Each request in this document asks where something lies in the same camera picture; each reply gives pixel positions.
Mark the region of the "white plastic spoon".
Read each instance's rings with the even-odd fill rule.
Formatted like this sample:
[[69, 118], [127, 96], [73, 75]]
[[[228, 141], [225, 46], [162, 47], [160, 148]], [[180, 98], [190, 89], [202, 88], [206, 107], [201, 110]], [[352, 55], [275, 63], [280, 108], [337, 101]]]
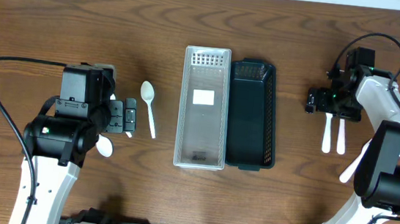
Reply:
[[99, 134], [97, 142], [95, 144], [95, 147], [97, 148], [97, 151], [103, 156], [103, 157], [110, 157], [112, 156], [114, 152], [114, 145], [112, 141], [104, 137], [103, 135]]
[[155, 90], [152, 86], [152, 84], [149, 81], [144, 81], [141, 85], [141, 99], [147, 104], [147, 110], [148, 110], [148, 118], [149, 118], [149, 130], [151, 133], [151, 137], [155, 138], [156, 137], [156, 132], [155, 132], [155, 123], [154, 123], [154, 118], [153, 118], [153, 112], [152, 112], [152, 101], [155, 98]]
[[[110, 100], [116, 100], [116, 95], [115, 94], [112, 94], [111, 96], [110, 96]], [[125, 134], [129, 137], [129, 138], [131, 138], [132, 137], [132, 133], [131, 132], [125, 132]]]
[[339, 155], [343, 155], [343, 154], [345, 154], [345, 152], [346, 152], [346, 140], [345, 140], [345, 138], [346, 138], [346, 134], [345, 134], [345, 130], [346, 130], [346, 127], [345, 127], [345, 120], [344, 119], [340, 119], [340, 122], [339, 122], [339, 126], [338, 126], [338, 128], [339, 128], [339, 131], [338, 131], [338, 137], [337, 137], [337, 145], [336, 145], [336, 150], [337, 150], [337, 153], [339, 154]]

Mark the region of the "white plastic fork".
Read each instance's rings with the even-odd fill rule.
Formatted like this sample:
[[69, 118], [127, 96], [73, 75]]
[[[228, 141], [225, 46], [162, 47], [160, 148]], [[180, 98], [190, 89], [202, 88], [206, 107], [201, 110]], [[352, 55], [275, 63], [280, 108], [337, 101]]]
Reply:
[[325, 154], [330, 152], [330, 145], [331, 145], [331, 122], [333, 115], [332, 113], [326, 113], [326, 122], [325, 122], [325, 129], [324, 135], [322, 137], [322, 152]]

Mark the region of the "white plastic fork slanted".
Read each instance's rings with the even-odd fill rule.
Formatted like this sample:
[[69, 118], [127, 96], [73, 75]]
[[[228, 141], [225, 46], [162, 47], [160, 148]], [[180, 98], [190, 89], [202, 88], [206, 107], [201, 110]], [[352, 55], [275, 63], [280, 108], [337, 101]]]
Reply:
[[363, 155], [366, 153], [366, 150], [369, 148], [370, 143], [371, 143], [371, 139], [369, 141], [367, 141], [365, 145], [363, 145], [363, 147], [360, 151], [360, 154], [357, 156], [357, 158], [354, 159], [350, 163], [350, 165], [345, 168], [345, 170], [343, 170], [343, 172], [341, 173], [341, 175], [338, 178], [340, 182], [347, 183], [350, 180], [350, 178], [353, 176], [356, 169], [358, 168], [358, 164], [362, 160]]

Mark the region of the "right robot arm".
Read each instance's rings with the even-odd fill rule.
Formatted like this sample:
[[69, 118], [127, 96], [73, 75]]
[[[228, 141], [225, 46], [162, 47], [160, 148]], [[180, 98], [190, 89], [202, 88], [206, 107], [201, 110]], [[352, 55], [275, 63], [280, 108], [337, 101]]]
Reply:
[[348, 169], [354, 192], [322, 224], [383, 224], [400, 221], [400, 93], [389, 71], [376, 68], [375, 52], [350, 50], [345, 68], [327, 74], [328, 88], [310, 88], [305, 111], [359, 122], [365, 111], [374, 136]]

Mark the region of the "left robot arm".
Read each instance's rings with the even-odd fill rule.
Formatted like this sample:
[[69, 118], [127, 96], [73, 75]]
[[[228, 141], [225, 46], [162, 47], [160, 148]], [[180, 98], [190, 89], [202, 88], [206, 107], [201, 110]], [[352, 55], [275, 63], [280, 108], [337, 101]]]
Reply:
[[33, 205], [28, 205], [32, 180], [23, 162], [9, 224], [59, 224], [86, 153], [96, 148], [109, 157], [114, 146], [107, 134], [135, 132], [136, 99], [117, 100], [115, 81], [113, 65], [83, 63], [64, 68], [61, 94], [50, 97], [23, 131], [36, 192]]

